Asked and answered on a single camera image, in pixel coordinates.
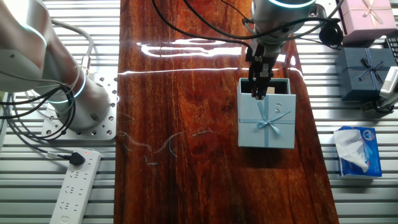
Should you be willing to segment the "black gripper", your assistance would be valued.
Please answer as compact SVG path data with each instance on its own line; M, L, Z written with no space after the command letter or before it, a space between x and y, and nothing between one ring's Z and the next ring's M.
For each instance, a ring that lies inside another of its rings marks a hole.
M271 80L271 67L276 63L277 57L281 52L282 43L264 44L257 39L252 39L249 46L251 48L246 52L246 61L251 62L248 77L251 84L251 95L257 99L257 84L255 79L259 74L261 63L263 63L259 81L259 98L263 99Z

